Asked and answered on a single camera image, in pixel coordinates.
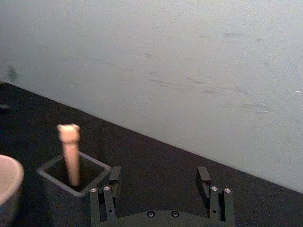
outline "white wall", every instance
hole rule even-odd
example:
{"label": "white wall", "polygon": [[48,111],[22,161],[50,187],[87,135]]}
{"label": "white wall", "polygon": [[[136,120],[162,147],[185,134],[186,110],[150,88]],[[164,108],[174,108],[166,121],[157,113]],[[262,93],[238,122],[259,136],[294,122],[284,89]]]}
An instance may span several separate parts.
{"label": "white wall", "polygon": [[12,66],[17,86],[303,192],[302,9],[5,0],[0,72]]}

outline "beige bowl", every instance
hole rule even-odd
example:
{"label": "beige bowl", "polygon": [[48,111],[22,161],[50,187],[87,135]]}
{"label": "beige bowl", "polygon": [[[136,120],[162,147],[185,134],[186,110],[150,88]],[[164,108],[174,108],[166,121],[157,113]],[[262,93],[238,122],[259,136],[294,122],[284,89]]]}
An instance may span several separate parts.
{"label": "beige bowl", "polygon": [[8,226],[15,219],[23,176],[17,160],[0,155],[0,226]]}

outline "gray square holder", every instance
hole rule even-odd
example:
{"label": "gray square holder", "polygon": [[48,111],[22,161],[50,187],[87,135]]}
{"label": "gray square holder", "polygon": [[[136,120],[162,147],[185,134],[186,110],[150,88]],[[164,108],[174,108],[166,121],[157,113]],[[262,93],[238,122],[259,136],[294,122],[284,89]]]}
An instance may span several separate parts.
{"label": "gray square holder", "polygon": [[63,155],[38,168],[48,201],[53,226],[90,226],[89,191],[107,184],[111,167],[79,152],[80,185],[69,184]]}

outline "bolt head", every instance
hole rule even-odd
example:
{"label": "bolt head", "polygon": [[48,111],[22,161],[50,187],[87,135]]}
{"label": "bolt head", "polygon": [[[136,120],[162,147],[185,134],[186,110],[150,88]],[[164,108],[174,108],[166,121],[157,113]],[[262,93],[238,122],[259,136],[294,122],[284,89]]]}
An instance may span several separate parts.
{"label": "bolt head", "polygon": [[106,186],[103,187],[103,189],[104,189],[105,191],[108,191],[108,190],[110,189],[110,186],[106,185]]}
{"label": "bolt head", "polygon": [[177,218],[177,217],[179,217],[179,212],[178,212],[178,211],[173,211],[173,212],[171,213],[171,215],[172,215],[174,218]]}
{"label": "bolt head", "polygon": [[97,190],[96,187],[93,187],[93,188],[90,189],[91,192],[95,192],[96,190]]}
{"label": "bolt head", "polygon": [[226,193],[231,193],[231,192],[232,192],[232,190],[231,190],[230,188],[224,188],[224,191],[225,191]]}
{"label": "bolt head", "polygon": [[215,192],[218,190],[217,186],[215,186],[215,185],[213,185],[211,188],[212,188],[212,190],[215,191]]}
{"label": "bolt head", "polygon": [[148,211],[148,212],[147,212],[147,216],[148,216],[149,218],[153,218],[153,217],[155,216],[155,212],[153,212],[153,211]]}

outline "black cloth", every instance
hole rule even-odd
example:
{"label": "black cloth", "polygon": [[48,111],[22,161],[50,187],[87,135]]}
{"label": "black cloth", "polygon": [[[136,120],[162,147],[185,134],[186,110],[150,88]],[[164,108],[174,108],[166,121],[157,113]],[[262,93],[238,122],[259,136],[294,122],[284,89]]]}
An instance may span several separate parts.
{"label": "black cloth", "polygon": [[18,160],[25,177],[14,226],[48,226],[45,193],[36,170],[61,154],[57,124],[81,127],[81,152],[121,166],[119,217],[179,210],[207,217],[196,188],[196,167],[212,183],[233,189],[236,226],[303,226],[303,194],[170,146],[10,84],[0,86],[0,153]]}

